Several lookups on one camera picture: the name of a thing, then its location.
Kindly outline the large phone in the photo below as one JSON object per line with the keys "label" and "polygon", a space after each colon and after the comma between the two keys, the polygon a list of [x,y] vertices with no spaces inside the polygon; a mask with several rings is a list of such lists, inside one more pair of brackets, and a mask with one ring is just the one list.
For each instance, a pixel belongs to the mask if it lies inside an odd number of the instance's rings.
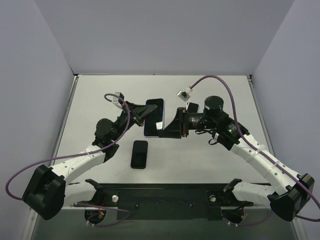
{"label": "large phone", "polygon": [[162,98],[148,99],[146,105],[156,105],[157,108],[144,121],[143,134],[146,138],[158,138],[164,129],[165,101]]}

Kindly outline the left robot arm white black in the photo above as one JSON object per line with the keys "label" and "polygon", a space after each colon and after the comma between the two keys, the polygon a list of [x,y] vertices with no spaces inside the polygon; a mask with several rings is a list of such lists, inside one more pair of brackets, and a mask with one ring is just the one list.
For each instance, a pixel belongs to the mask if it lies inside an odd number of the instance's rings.
{"label": "left robot arm white black", "polygon": [[84,151],[70,156],[61,163],[47,167],[40,165],[22,195],[22,201],[44,220],[50,220],[66,206],[87,201],[99,205],[103,193],[87,182],[73,181],[91,168],[105,163],[117,152],[117,141],[133,125],[143,126],[144,121],[157,109],[152,105],[136,105],[126,101],[115,121],[100,119],[96,124],[95,139]]}

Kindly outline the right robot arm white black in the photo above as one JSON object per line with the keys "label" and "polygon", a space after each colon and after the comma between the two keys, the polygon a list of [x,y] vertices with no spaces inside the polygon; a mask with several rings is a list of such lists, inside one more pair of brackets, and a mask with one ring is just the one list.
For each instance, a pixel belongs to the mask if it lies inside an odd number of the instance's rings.
{"label": "right robot arm white black", "polygon": [[308,173],[285,166],[270,154],[241,124],[236,124],[223,111],[224,101],[209,96],[204,101],[203,113],[189,113],[179,107],[173,121],[159,132],[161,138],[181,139],[190,130],[197,134],[209,133],[210,145],[221,144],[251,165],[267,182],[260,185],[235,178],[223,189],[224,201],[230,205],[238,201],[269,206],[281,219],[291,222],[310,200],[315,180]]}

